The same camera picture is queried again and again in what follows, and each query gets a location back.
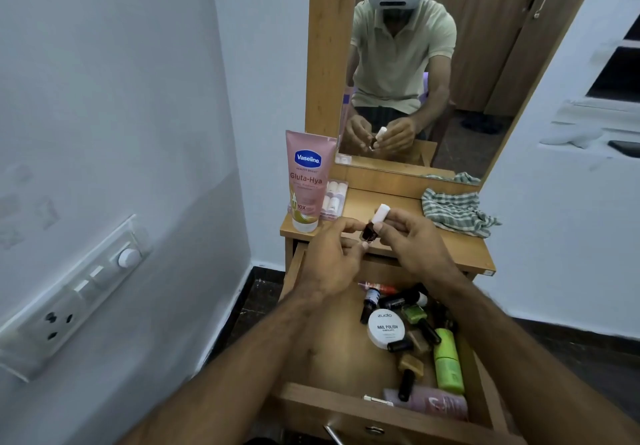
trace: light green polo shirt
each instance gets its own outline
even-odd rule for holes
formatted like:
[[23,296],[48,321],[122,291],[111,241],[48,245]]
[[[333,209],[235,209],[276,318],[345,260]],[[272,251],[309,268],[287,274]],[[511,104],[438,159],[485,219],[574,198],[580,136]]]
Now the light green polo shirt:
[[353,76],[358,91],[355,107],[392,107],[405,114],[420,108],[422,76],[429,58],[451,58],[456,47],[456,22],[442,4],[422,0],[402,31],[391,37],[382,11],[369,0],[356,5],[351,44],[360,63]]

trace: mirror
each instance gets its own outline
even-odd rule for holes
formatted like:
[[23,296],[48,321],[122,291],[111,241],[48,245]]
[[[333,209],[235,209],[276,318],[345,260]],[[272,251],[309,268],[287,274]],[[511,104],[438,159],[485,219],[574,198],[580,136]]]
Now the mirror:
[[356,0],[336,162],[479,184],[581,1]]

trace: man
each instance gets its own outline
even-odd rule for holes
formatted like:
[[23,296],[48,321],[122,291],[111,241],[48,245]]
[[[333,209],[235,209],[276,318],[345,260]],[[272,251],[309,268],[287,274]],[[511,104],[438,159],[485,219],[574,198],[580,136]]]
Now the man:
[[[431,125],[449,103],[451,57],[456,23],[442,4],[420,0],[414,9],[375,9],[369,0],[353,14],[347,84],[356,92],[349,106],[344,147],[372,157],[373,134],[388,132],[374,144],[376,155],[393,158],[426,140]],[[428,68],[424,103],[423,75]]]
[[[329,296],[353,285],[368,245],[341,234],[364,227],[345,218],[326,225],[308,247],[294,290],[142,420],[121,445],[241,443],[309,316]],[[580,381],[467,280],[431,221],[392,209],[376,231],[402,266],[451,310],[529,445],[640,442],[640,426]]]

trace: pink bottle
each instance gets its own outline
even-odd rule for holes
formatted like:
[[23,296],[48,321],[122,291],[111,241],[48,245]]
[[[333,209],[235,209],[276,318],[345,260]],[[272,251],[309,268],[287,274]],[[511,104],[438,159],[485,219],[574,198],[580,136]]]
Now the pink bottle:
[[449,418],[468,421],[467,401],[463,396],[447,393],[426,386],[414,386],[409,401],[400,401],[397,389],[385,388],[385,400],[394,406],[407,408],[426,415],[447,416]]

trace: white wall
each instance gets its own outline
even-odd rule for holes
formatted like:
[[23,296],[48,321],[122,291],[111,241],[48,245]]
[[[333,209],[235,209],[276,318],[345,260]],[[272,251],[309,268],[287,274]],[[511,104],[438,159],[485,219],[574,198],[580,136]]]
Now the white wall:
[[216,8],[251,255],[284,270],[284,131],[305,131],[309,0],[216,0]]
[[477,282],[512,315],[640,337],[640,162],[537,143],[638,14],[640,0],[585,1],[482,190],[504,225],[487,240],[498,272]]
[[0,442],[110,444],[195,371],[249,265],[214,0],[0,5],[0,228],[23,238],[0,318],[133,213],[155,245],[36,381],[0,371]]

